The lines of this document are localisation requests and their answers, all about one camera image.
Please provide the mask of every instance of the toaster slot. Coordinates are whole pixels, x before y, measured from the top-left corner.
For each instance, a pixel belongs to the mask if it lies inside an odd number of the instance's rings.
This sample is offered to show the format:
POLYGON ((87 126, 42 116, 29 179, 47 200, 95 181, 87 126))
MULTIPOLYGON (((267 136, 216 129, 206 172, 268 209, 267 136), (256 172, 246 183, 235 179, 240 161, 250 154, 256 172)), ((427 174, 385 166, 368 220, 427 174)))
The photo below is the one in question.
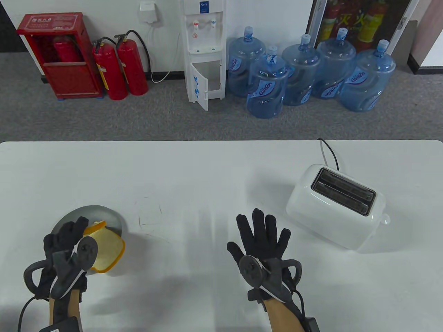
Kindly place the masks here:
POLYGON ((324 183, 317 182, 315 184, 314 190, 333 201, 346 206, 362 215, 366 215, 369 210, 369 206, 366 204, 359 202, 345 194, 342 194, 341 192, 335 190, 334 188, 331 188, 328 185, 325 185, 324 183))
POLYGON ((362 186, 355 185, 354 183, 351 183, 328 170, 324 170, 323 172, 321 172, 320 179, 323 180, 322 182, 328 184, 329 186, 334 187, 344 193, 355 196, 357 199, 361 198, 368 202, 374 199, 375 193, 373 191, 362 186))
POLYGON ((311 189, 363 216, 369 215, 375 191, 322 168, 311 189))

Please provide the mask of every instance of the bottle cap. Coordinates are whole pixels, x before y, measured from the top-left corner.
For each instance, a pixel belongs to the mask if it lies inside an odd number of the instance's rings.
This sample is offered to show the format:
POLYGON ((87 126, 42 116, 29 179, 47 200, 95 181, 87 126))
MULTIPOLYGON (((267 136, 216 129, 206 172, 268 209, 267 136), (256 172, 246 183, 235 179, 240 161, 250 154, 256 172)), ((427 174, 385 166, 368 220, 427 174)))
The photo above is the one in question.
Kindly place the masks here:
POLYGON ((380 53, 384 53, 388 49, 388 46, 389 42, 386 39, 382 39, 378 42, 377 51, 379 51, 380 53))
POLYGON ((309 44, 310 42, 311 42, 311 36, 310 35, 308 35, 308 34, 302 35, 302 42, 301 42, 302 45, 309 44))
POLYGON ((277 63, 277 46, 272 45, 268 48, 268 56, 266 57, 266 61, 269 64, 277 63))
POLYGON ((348 29, 340 28, 337 33, 337 40, 345 40, 347 34, 348 34, 348 29))
POLYGON ((272 45, 268 48, 269 55, 277 55, 277 46, 272 45))
POLYGON ((245 38, 251 39, 252 38, 253 29, 252 27, 246 27, 245 28, 245 38))

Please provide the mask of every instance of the white table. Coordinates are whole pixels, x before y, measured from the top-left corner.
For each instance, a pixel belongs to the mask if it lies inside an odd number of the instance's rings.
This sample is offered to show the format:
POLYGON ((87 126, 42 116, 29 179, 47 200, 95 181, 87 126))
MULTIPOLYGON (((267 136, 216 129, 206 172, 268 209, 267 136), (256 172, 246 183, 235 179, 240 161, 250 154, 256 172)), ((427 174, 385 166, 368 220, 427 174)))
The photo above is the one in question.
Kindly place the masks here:
MULTIPOLYGON (((318 141, 37 142, 0 145, 0 329, 14 331, 31 297, 24 269, 67 212, 104 205, 126 220, 127 251, 88 279, 85 332, 270 331, 226 251, 235 216, 254 207, 292 230, 285 258, 322 332, 441 331, 443 144, 332 141, 341 169, 386 196, 391 224, 365 253, 294 225, 284 207, 297 179, 323 163, 318 141)), ((326 159, 334 166, 327 149, 326 159)), ((22 331, 47 326, 33 302, 22 331)))

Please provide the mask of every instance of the water dispenser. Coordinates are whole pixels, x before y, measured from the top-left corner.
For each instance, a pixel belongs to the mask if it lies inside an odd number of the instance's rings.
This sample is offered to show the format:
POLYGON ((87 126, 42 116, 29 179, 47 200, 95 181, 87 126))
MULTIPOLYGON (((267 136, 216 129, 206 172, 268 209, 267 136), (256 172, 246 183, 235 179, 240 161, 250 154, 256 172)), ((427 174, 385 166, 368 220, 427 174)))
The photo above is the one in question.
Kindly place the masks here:
POLYGON ((226 84, 226 1, 179 0, 188 98, 206 111, 226 84))

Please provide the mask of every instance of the water dispenser cabinet door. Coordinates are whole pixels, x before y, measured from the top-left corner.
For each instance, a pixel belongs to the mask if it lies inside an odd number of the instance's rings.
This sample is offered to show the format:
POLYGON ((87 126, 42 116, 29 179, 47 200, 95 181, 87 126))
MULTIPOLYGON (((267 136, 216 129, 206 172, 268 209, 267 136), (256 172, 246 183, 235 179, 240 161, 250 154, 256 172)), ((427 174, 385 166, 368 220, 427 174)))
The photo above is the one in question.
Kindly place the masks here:
POLYGON ((208 79, 191 64, 191 71, 193 74, 193 89, 195 100, 204 108, 208 110, 208 79))

